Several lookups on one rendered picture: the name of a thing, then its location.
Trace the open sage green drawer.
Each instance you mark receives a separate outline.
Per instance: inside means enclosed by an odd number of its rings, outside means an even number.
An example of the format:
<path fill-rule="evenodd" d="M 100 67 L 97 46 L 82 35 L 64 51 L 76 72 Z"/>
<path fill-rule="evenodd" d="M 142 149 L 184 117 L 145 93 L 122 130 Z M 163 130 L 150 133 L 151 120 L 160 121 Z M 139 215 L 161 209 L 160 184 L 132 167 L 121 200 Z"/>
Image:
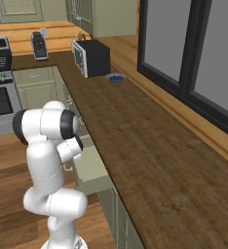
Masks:
<path fill-rule="evenodd" d="M 111 178 L 90 135 L 81 136 L 84 150 L 78 159 L 71 161 L 77 188 L 85 195 L 113 187 Z"/>

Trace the sage green drawer fronts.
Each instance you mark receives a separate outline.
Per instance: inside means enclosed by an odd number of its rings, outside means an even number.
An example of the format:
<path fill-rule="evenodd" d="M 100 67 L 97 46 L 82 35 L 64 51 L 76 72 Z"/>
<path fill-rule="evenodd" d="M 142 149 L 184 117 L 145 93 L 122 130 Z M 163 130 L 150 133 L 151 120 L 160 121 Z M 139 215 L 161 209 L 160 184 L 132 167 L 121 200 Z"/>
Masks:
<path fill-rule="evenodd" d="M 64 97 L 65 97 L 65 106 L 68 110 L 72 111 L 74 114 L 77 115 L 78 119 L 79 119 L 79 126 L 78 126 L 78 130 L 77 130 L 77 134 L 79 136 L 84 136 L 84 135 L 88 135 L 89 132 L 85 126 L 85 123 L 81 117 L 81 114 L 72 98 L 71 93 L 69 92 L 68 87 L 65 84 L 65 81 L 61 81 L 63 84 L 63 90 L 64 90 Z"/>

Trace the blue bowl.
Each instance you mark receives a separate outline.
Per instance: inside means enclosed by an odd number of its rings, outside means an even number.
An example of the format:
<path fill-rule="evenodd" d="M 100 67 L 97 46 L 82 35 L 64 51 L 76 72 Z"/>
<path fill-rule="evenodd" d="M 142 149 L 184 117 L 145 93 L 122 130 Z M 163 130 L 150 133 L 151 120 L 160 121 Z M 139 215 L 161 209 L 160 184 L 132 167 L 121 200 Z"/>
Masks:
<path fill-rule="evenodd" d="M 122 84 L 126 80 L 126 76 L 121 73 L 111 73 L 106 75 L 105 78 L 112 85 Z"/>

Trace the black toaster oven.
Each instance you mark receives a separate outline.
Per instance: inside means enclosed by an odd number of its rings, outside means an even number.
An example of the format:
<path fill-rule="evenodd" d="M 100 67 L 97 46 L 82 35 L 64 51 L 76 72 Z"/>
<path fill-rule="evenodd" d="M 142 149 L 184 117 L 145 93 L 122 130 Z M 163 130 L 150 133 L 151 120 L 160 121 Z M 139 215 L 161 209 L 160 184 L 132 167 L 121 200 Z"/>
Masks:
<path fill-rule="evenodd" d="M 85 78 L 110 73 L 110 49 L 98 40 L 72 41 L 75 65 Z"/>

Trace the sage green base cupboard run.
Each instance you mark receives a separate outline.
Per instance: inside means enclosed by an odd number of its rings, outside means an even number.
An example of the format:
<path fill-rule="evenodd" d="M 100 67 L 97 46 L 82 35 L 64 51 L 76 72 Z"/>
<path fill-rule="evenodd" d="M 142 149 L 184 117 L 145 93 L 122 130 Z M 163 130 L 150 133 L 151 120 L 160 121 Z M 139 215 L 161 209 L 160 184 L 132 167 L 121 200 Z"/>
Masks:
<path fill-rule="evenodd" d="M 13 72 L 21 107 L 41 108 L 47 102 L 65 102 L 63 79 L 56 66 Z"/>

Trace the sage green cupboard door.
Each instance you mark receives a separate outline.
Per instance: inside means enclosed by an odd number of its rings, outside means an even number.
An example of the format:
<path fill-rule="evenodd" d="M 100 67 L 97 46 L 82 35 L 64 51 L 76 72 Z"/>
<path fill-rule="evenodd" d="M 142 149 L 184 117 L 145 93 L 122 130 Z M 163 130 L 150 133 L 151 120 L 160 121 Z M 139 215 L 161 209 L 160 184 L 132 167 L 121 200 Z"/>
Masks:
<path fill-rule="evenodd" d="M 98 194 L 104 215 L 118 249 L 144 249 L 122 200 L 114 188 Z"/>

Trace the black framed window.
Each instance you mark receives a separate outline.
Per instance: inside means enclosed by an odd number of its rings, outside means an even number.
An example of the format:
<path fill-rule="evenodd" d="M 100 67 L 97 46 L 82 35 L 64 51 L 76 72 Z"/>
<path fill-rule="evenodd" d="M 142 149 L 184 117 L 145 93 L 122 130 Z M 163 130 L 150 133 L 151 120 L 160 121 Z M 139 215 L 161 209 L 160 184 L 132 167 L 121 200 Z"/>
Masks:
<path fill-rule="evenodd" d="M 140 0 L 137 71 L 228 134 L 228 0 Z"/>

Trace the black coffee machine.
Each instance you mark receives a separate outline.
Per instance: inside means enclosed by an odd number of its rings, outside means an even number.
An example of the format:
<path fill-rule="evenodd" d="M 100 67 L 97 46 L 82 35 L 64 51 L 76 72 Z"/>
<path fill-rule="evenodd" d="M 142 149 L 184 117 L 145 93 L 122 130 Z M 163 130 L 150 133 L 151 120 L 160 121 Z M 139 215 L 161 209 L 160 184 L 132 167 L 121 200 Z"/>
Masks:
<path fill-rule="evenodd" d="M 49 58 L 44 36 L 40 32 L 31 34 L 31 44 L 36 61 L 44 61 Z"/>

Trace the steel stove with oven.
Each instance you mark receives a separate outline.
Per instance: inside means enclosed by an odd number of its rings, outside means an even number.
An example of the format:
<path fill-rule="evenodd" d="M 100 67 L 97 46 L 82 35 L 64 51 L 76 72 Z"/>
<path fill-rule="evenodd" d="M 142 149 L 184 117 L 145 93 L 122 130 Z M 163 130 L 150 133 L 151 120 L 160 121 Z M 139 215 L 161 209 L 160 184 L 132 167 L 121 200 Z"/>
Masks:
<path fill-rule="evenodd" d="M 12 73 L 12 53 L 8 38 L 0 35 L 0 136 L 13 133 L 12 121 L 21 109 Z"/>

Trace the sage green wall cupboard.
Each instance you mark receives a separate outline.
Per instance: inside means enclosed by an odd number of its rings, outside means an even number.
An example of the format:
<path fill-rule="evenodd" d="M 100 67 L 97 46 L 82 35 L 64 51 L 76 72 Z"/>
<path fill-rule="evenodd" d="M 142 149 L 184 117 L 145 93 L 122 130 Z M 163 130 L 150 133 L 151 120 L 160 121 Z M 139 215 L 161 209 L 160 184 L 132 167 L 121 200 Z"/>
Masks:
<path fill-rule="evenodd" d="M 67 20 L 65 0 L 0 0 L 1 23 Z"/>
<path fill-rule="evenodd" d="M 65 0 L 68 20 L 96 38 L 134 35 L 138 0 Z"/>

